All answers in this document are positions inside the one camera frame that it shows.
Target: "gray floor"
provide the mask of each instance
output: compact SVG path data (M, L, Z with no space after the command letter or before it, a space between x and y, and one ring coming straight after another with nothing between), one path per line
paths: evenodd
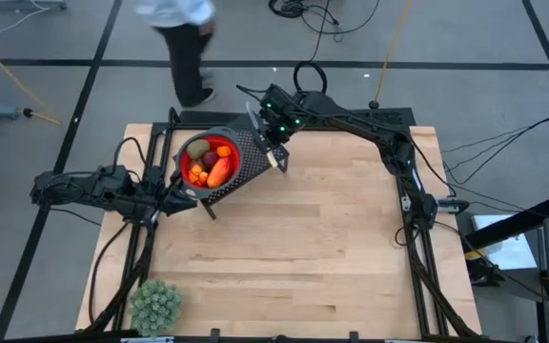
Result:
M86 59L96 46L112 0L68 0L69 10L37 15L0 36L1 58ZM272 15L266 1L217 0L217 36L205 59L303 60L315 48L316 35L300 20ZM372 0L334 1L343 28L369 14ZM382 0L374 20L341 43L324 37L316 60L382 61L404 1ZM549 38L549 0L533 0ZM22 17L0 10L0 28ZM318 18L312 19L318 26ZM125 0L105 53L109 60L165 60L163 42L132 13ZM411 8L393 61L547 63L545 53L520 0L423 0ZM87 67L11 68L53 108L63 127L37 119L0 121L0 310L37 209L28 192L39 172L50 170L60 150ZM374 96L380 70L327 69L329 94L348 108L363 108ZM215 68L218 97L204 109L242 111L246 97L239 83L265 87L274 82L291 90L286 68ZM302 73L305 89L316 76ZM437 128L442 148L452 148L532 124L549 115L549 71L396 70L387 72L380 97L383 107L412 107L419 125ZM0 71L0 104L35 107ZM161 68L104 67L97 74L67 171L110 163L129 122L166 119L178 106L169 71ZM479 149L445 154L449 163ZM459 169L465 175L476 165ZM526 134L467 184L467 187L530 206L549 197L549 125ZM461 192L467 200L482 200ZM94 209L71 207L100 220ZM493 213L480 206L477 213ZM7 338L70 333L86 285L97 228L63 213L51 213ZM485 333L518 340L536 332L534 304L497 290L476 290Z

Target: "wooden table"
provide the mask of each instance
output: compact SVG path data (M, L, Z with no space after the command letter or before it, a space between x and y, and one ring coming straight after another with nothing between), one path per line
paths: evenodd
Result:
M411 129L444 175L435 129ZM136 137L145 150L150 131L150 124L130 124L125 136ZM196 133L175 131L172 156ZM347 338L358 331L361 338L420 338L407 252L394 242L402 225L396 182L377 148L332 131L298 133L286 147L287 173L258 176L213 207L215 221L200 206L160 216L150 278L174 284L184 295L173 334L204 336L219 328L222 336ZM132 144L119 161L143 171ZM417 163L428 192L447 194L420 157ZM456 225L450 214L437 220ZM105 214L94 258L121 226L117 213ZM120 284L130 232L110 246L99 266L97 314ZM431 237L443 293L480 332L458 236L436 225ZM77 328L89 325L89 286ZM436 333L426 298L430 331ZM126 318L124 327L129 324Z

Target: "white paper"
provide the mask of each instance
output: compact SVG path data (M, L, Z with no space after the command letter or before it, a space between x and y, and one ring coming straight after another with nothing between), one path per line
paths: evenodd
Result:
M475 215L472 219L474 227L480 230L510 216L510 214ZM493 244L485 250L488 254L488 259L504 271L536 268L538 266L524 233Z

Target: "person's leg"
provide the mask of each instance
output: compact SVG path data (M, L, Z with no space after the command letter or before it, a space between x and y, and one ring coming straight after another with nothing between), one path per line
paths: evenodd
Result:
M200 104L207 95L200 76L200 53L203 49L198 27L182 25L157 28L169 47L175 93L183 107Z

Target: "wire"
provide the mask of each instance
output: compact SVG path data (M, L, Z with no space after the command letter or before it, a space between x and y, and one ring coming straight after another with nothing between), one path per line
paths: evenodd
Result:
M337 35L342 35L342 34L346 34L346 33L355 32L355 31L360 30L361 28L365 27L366 25L368 25L368 23L370 23L372 18L374 18L374 15L376 14L376 10L378 9L378 5L380 5L380 0L376 0L376 4L374 6L374 9L372 10L372 13L370 13L370 16L368 17L368 19L366 19L361 25L359 25L359 26L357 26L353 29L349 29L349 30L342 30L340 28L340 23L329 12L328 13L332 17L332 21L328 21L328 22L336 27L336 31L324 31L323 28L321 28L321 30L317 30L311 24L309 24L309 22L306 20L306 18L304 18L304 12L302 12L301 17L302 17L302 20L304 21L304 24L306 24L306 26L308 26L311 30L313 30L317 33L326 34L326 35L333 35L334 37L336 37ZM310 6L304 7L303 9L308 10L309 8L321 8L321 7L317 6L317 5L310 5ZM326 14L326 13L324 13L324 14L318 13L315 10L312 10L312 12L316 13L318 15L322 15L324 17L325 17L325 14Z
M262 102L262 100L260 100L257 96L255 96L255 94L252 93L252 91L253 91L253 92L262 92L262 91L251 90L251 89L248 89L248 88L243 87L243 86L241 86L241 85L236 85L236 87L237 87L240 91L242 91L242 92L244 92L245 94L251 96L251 97L252 97L253 99L255 99L255 101L257 101L258 103L261 103L261 102Z
M115 170L117 168L118 164L118 157L120 156L120 151L122 150L122 147L126 144L126 142L132 141L136 145L137 149L139 150L139 156L141 157L141 161L145 166L147 166L148 162L145 159L145 155L143 154L143 151L141 150L141 144L139 144L139 141L134 137L126 137L118 144L118 146L115 148L115 152L113 153L113 163L112 163L112 171L108 173L108 175L113 175L115 173Z
M400 247L408 247L408 245L410 244L410 242L408 243L401 243L399 241L399 233L404 229L404 227L401 227L399 229L397 229L396 231L396 234L394 235L394 240L396 241L396 243L400 246ZM418 235L420 234L420 230L417 230L417 233L415 233L415 235L412 237L412 241L414 242L415 240L417 240L417 237Z
M6 28L3 28L0 30L0 34L1 33L4 33L8 30L12 30L12 29L15 29L17 28L20 24L24 23L26 20L28 20L29 18L33 17L34 15L37 15L39 13L43 13L45 11L48 11L50 9L46 9L46 8L42 8L41 6L37 5L35 2L32 1L32 3L39 9L39 10L36 10L32 13L29 13L28 15L26 15L24 18L20 19L19 21L16 22L16 24L13 24L11 26L8 26Z
M518 211L518 210L501 209L501 208L498 208L498 207L496 207L496 206L489 205L489 204L485 204L485 203L480 202L480 201L472 201L472 202L469 203L470 206L471 206L471 205L474 205L474 204L476 204L476 205L482 205L482 206L487 207L487 208L489 208L489 209L493 209L493 210L497 210L497 211L502 211L502 212L520 213L520 211Z
M455 166L454 166L453 168L449 169L447 172L451 172L451 171L457 169L458 167L464 165L465 163L468 163L468 162L471 162L471 161L477 159L478 157L480 157L480 156L483 155L484 153L490 151L491 149L494 149L494 148L496 148L496 147L498 147L498 146L500 146L500 145L503 145L503 144L505 144L505 143L508 143L510 140L515 139L515 138L517 138L518 136L519 136L519 133L507 137L506 139L504 139L504 140L502 140L502 141L500 141L500 142L498 142L498 143L496 143L496 144L494 144L494 145L488 147L487 149L485 149L485 150L483 150L483 151L480 151L478 154L476 154L476 155L474 155L474 156L472 156L472 157L470 157L470 158L468 158L468 159L465 159L465 160L463 160L463 161L461 161L461 162L455 164Z
M484 254L482 254L482 252L480 252L479 250L476 250L474 249L474 247L472 246L472 244L469 242L469 239L467 239L467 237L465 237L464 234L462 234L461 232L459 232L457 229L453 228L452 226L448 225L448 224L444 224L442 222L438 222L436 220L435 222L436 224L439 224L440 226L446 228L446 229L449 229L453 232L455 232L456 234L458 234L458 236L461 238L461 240L463 241L463 243L465 243L465 245L467 246L467 248L469 248L472 252L475 252L478 256L480 256L480 258L482 259L482 261L484 261L487 265L489 265L489 267L493 268L496 272L500 273L501 275L505 276L506 278L514 281L516 284L518 284L519 286L521 286L523 289L525 289L526 291L528 291L529 293L532 293L533 295L539 297L540 299L542 299L543 301L547 301L549 302L549 296L546 296L543 294L543 290L542 292L537 292L535 290L533 290L532 288L530 288L529 286L525 285L524 283L522 283L521 281L519 281L518 279L516 279L515 277L513 277L512 275L510 275L509 273L507 272L504 272L502 271L498 265L496 265L495 263L491 262L486 256L484 256Z
M382 89L382 84L385 81L385 74L387 73L387 65L389 64L389 59L391 58L391 54L393 52L394 47L396 46L397 38L399 37L401 28L403 28L404 26L404 22L406 21L406 17L408 16L408 10L410 9L411 4L412 4L412 0L406 0L406 6L404 7L404 12L399 17L399 21L397 21L396 33L393 35L393 40L391 41L391 44L389 45L389 50L387 50L387 55L385 56L385 63L382 65L382 74L380 75L380 80L378 81L378 88L376 89L376 95L374 97L375 102L378 102L378 97L380 96L380 90Z
M325 12L326 12L326 13L329 13L329 12L328 12L328 8L330 7L330 1L331 1L331 0L328 0L327 3L325 3ZM319 51L319 45L321 44L321 37L323 36L323 27L325 26L325 21L326 21L326 15L323 14L323 20L321 21L321 30L319 31L319 36L318 36L318 38L316 39L315 52L313 52L313 57L311 57L311 59L309 60L309 62L313 62L313 60L314 60L315 57L316 57L316 53Z
M476 175L484 166L486 166L486 164L488 164L493 158L495 158L495 156L497 156L501 151L503 151L505 148L507 148L509 145L511 145L512 143L514 143L515 140L519 139L523 134L527 133L528 131L536 128L537 126L543 124L543 123L546 123L549 121L549 117L546 118L546 119L543 119L543 120L540 120L538 121L537 123L531 125L530 127L524 129L524 131L520 132L520 133L517 133L513 136L510 136L508 139L504 140L504 142L506 142L501 148L499 148L491 157L489 157L486 161L484 161L481 165L478 166L478 168L472 172L465 180L463 181L458 181L454 176L453 174L451 173L452 170L454 170L455 168L458 168L458 166L462 165L463 163L466 163L466 162L469 162L469 161L472 161L476 158L478 158L480 155L482 155L484 152L490 150L492 147L488 148L487 150L485 151L481 151L479 154L477 154L476 156L472 157L472 158L469 158L465 161L462 161L462 162L459 162L457 163L452 169L449 169L448 172L451 174L451 176L453 176L453 179L455 180L456 183L460 184L460 185L464 185L466 184L469 180L472 179L472 177L474 177L474 175Z
M52 208L50 208L50 211L69 213L69 214L71 214L71 215L75 215L76 217L78 217L78 218L80 218L80 219L82 219L82 220L84 220L84 221L87 221L87 222L89 222L89 223L91 223L91 224L94 224L94 225L96 225L96 226L99 227L99 228L101 227L101 223L98 223L98 222L96 222L96 221L94 221L94 220L90 220L89 218L86 218L86 217L84 217L84 216L82 216L82 215L80 215L80 214L77 214L76 212L72 212L72 211L69 211L69 210L63 210L63 209L52 209Z
M486 138L486 139L482 139L482 140L479 140L478 142L474 142L474 143L470 143L470 144L465 144L465 145L462 145L460 147L456 147L456 148L452 148L452 149L448 149L448 150L442 150L442 152L453 152L453 151L457 151L457 150L461 150L463 148L469 148L469 147L473 147L475 145L478 145L480 143L485 143L485 142L488 142L488 141L492 141L492 140L495 140L497 138L501 138L502 136L504 135L507 135L507 134L512 134L512 133L516 133L518 131L522 131L526 128L530 127L530 125L527 125L525 127L522 127L522 128L518 128L518 129L515 129L515 130L512 130L512 131L508 131L508 132L504 132L498 136L495 136L495 137L491 137L491 138Z
M118 232L116 232L112 238L110 238L110 240L105 243L105 246L103 247L103 249L101 250L101 252L99 253L99 255L96 257L96 261L94 262L94 268L92 268L92 278L91 278L91 290L89 292L89 297L88 297L88 317L91 321L91 324L94 323L94 286L96 285L96 273L97 273L97 270L99 268L99 263L101 263L101 258L103 258L103 255L105 254L105 251L107 250L107 248L113 243L113 241L120 236L120 234L122 234L122 232L124 231L124 229L126 229L127 227L129 226L129 223L125 223L122 228L120 228L120 230L118 230Z
M14 82L14 84L23 91L29 98L31 98L33 101L35 101L37 104L39 104L44 109L49 109L50 107L46 105L46 103L41 100L37 95L35 95L27 86L25 86L3 63L0 61L0 68L6 73L7 76L10 77L10 79ZM57 122L58 125L60 125L60 122L58 122L55 119L52 119L53 121Z

